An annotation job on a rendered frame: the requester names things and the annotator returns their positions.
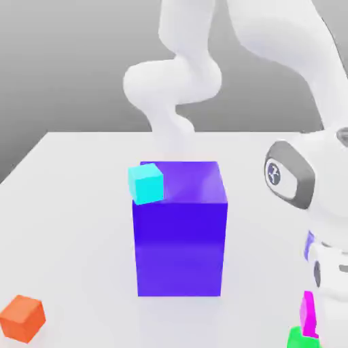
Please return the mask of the small orange cube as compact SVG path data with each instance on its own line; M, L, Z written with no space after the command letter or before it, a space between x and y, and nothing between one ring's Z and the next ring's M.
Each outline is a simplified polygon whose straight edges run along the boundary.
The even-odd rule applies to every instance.
M0 327L7 338L29 343L46 322L42 301L17 295L0 312Z

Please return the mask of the small magenta cube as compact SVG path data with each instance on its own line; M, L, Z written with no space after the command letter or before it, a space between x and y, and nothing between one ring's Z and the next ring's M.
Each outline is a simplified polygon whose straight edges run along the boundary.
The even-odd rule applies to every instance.
M316 312L313 293L304 291L302 302L300 305L300 327L302 334L307 337L319 338L316 333Z

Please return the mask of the small cyan cube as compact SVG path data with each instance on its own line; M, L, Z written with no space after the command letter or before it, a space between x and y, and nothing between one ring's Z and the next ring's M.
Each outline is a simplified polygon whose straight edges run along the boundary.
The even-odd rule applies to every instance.
M164 176L154 163L128 168L128 187L136 205L164 199Z

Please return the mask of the small green cube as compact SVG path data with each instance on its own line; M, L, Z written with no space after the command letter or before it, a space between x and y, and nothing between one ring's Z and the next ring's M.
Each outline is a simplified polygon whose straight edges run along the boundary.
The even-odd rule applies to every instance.
M300 326L290 329L286 348L321 348L318 338L304 336Z

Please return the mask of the large blue box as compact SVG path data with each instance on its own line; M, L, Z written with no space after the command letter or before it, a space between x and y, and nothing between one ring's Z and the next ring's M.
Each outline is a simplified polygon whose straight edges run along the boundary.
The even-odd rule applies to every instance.
M217 162L156 161L164 198L134 204L139 296L219 296L228 199Z

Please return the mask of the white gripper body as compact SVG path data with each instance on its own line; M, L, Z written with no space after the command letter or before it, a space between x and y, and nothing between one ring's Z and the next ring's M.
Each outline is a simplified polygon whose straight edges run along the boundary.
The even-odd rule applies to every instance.
M309 249L308 262L319 294L348 302L348 251L315 242Z

